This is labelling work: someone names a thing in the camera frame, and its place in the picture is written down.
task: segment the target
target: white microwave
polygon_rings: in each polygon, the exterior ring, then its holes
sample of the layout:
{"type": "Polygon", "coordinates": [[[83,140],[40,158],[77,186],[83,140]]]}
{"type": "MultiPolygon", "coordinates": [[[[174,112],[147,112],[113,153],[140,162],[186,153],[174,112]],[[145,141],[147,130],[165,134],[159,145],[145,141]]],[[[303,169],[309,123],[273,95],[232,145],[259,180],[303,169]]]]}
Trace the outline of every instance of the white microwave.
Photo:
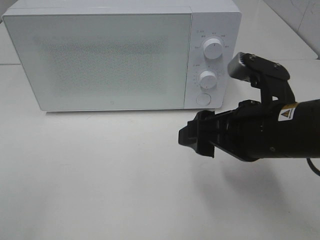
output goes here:
{"type": "Polygon", "coordinates": [[[43,111],[219,108],[231,0],[18,0],[2,16],[43,111]]]}

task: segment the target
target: yellow warning sticker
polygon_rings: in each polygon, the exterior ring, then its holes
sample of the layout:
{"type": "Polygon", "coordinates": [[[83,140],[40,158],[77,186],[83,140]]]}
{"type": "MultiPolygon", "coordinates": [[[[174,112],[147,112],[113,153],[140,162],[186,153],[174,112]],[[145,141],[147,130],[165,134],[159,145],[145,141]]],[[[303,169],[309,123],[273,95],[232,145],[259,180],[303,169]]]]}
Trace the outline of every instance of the yellow warning sticker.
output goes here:
{"type": "Polygon", "coordinates": [[[280,110],[278,121],[288,121],[292,120],[294,118],[296,107],[298,106],[298,102],[288,104],[283,106],[283,108],[280,110]]]}

